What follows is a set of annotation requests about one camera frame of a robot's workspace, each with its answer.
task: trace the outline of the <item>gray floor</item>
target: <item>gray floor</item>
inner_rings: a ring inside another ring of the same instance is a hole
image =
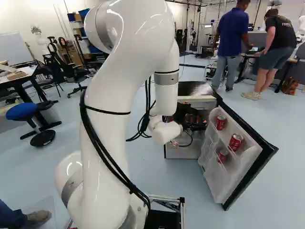
[[[204,60],[192,56],[185,59],[188,64],[205,65]],[[203,73],[204,69],[184,67],[180,70],[180,80],[202,80]],[[54,128],[57,136],[51,145],[35,149],[29,145],[29,139],[20,141],[19,136],[31,129],[27,125],[0,134],[0,198],[12,208],[23,208],[53,197],[58,229],[63,228],[69,215],[55,188],[54,169],[64,156],[80,148],[79,94],[66,98],[74,86],[63,84],[65,92],[61,99],[55,88],[47,90],[48,98],[59,99],[56,108],[63,121]],[[149,194],[185,197],[188,229],[304,227],[305,94],[301,91],[297,96],[274,94],[268,89],[261,101],[240,96],[251,89],[249,84],[239,83],[231,93],[226,94],[220,88],[219,94],[280,150],[228,212],[213,202],[196,161],[164,160],[163,147],[150,139],[127,143],[132,180]],[[127,136],[135,133],[144,112],[143,96],[144,87],[134,100]]]

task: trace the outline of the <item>black platform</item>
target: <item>black platform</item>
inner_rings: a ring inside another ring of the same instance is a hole
[[[150,210],[144,229],[181,229],[181,216],[177,212]]]

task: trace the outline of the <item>sneaker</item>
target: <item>sneaker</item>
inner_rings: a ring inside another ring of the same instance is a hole
[[[230,91],[232,91],[232,90],[233,90],[232,87],[225,87],[225,91],[226,91],[226,92],[230,92]]]
[[[242,97],[252,100],[259,100],[261,99],[262,95],[260,95],[257,92],[247,92],[247,93],[242,93]]]
[[[34,211],[30,214],[27,214],[27,222],[25,228],[37,228],[45,224],[51,217],[52,213],[45,210]]]

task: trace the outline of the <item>open fridge door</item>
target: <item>open fridge door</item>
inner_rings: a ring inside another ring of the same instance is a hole
[[[224,210],[239,198],[278,148],[266,142],[216,94],[218,106],[210,112],[198,163],[216,203]],[[217,117],[225,118],[217,130]],[[232,149],[233,134],[243,137],[238,149]]]

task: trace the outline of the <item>blue seat cushion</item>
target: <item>blue seat cushion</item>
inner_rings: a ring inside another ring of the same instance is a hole
[[[34,103],[18,104],[7,111],[6,118],[8,120],[24,121],[29,117],[31,118],[36,110],[37,105]]]

